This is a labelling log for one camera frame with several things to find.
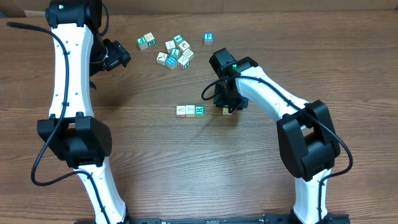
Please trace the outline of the white block red side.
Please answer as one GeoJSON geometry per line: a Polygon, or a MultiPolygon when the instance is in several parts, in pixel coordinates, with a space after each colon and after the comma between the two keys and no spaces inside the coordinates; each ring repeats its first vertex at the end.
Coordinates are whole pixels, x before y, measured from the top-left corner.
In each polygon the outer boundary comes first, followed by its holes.
{"type": "Polygon", "coordinates": [[[176,106],[176,116],[177,116],[177,118],[185,118],[186,117],[186,106],[185,105],[177,105],[176,106]]]}

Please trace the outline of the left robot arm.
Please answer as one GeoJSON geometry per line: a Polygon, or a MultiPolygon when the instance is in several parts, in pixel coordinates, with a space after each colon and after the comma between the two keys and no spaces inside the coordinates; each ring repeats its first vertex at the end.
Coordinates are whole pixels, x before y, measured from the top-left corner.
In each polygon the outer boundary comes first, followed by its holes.
{"type": "Polygon", "coordinates": [[[55,48],[55,82],[48,119],[37,122],[37,132],[56,157],[79,176],[95,211],[94,223],[129,223],[109,164],[111,131],[95,119],[90,78],[131,56],[118,42],[100,31],[101,1],[51,1],[45,16],[55,48]]]}

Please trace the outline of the yellow top block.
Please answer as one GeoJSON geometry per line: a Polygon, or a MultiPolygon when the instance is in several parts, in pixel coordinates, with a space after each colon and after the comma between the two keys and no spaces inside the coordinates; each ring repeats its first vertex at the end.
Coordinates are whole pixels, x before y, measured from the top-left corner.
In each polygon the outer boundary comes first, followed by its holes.
{"type": "Polygon", "coordinates": [[[186,105],[185,106],[185,116],[187,118],[195,117],[195,105],[186,105]]]}

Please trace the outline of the green R letter block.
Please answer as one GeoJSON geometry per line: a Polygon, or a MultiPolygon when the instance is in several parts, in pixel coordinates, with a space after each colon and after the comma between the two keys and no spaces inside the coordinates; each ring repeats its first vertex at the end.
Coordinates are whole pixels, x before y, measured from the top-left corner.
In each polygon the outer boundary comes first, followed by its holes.
{"type": "Polygon", "coordinates": [[[205,115],[205,107],[203,105],[196,105],[195,106],[195,116],[202,117],[205,115]]]}

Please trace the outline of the yellow block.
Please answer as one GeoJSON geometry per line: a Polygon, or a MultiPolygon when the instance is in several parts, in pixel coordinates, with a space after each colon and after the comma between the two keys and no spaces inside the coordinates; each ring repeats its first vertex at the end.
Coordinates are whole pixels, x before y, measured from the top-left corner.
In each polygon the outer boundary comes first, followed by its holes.
{"type": "Polygon", "coordinates": [[[185,106],[185,116],[187,118],[195,117],[195,105],[186,105],[185,106]]]}
{"type": "Polygon", "coordinates": [[[231,113],[229,112],[229,108],[223,108],[223,115],[231,116],[231,113]]]}

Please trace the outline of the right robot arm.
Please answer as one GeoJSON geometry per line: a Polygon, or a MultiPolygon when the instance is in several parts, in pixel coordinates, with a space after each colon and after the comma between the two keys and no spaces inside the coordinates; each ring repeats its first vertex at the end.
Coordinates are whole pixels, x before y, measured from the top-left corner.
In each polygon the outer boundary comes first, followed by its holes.
{"type": "Polygon", "coordinates": [[[217,107],[232,113],[253,101],[276,122],[280,157],[295,178],[292,221],[331,223],[325,205],[325,177],[340,147],[327,106],[287,92],[252,58],[236,60],[226,48],[216,51],[209,63],[219,78],[211,97],[217,107]]]}

